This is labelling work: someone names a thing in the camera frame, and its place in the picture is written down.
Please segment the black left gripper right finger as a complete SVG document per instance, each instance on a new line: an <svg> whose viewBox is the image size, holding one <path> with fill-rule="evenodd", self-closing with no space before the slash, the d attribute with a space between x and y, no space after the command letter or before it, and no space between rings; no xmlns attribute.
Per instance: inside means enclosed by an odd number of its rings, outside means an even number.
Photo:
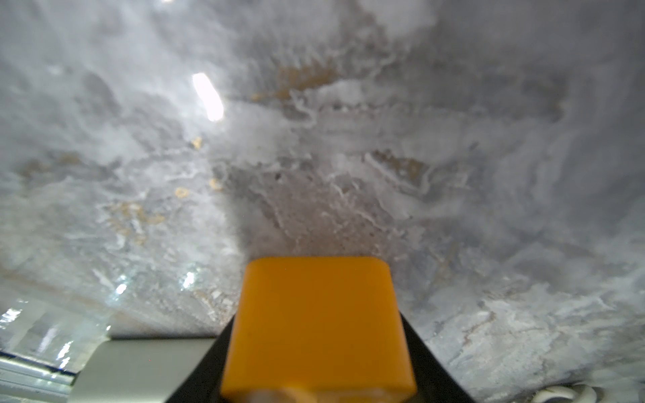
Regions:
<svg viewBox="0 0 645 403"><path fill-rule="evenodd" d="M417 392L406 402L475 403L475 400L448 373L401 314Z"/></svg>

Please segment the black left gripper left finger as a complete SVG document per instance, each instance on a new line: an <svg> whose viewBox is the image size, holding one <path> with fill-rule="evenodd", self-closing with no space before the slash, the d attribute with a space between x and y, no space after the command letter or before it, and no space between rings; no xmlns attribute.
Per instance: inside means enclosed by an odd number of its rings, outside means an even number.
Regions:
<svg viewBox="0 0 645 403"><path fill-rule="evenodd" d="M228 355L233 317L221 334L216 337L213 346L208 349L203 359L186 380L171 394L166 403L226 403L221 395L223 371Z"/></svg>

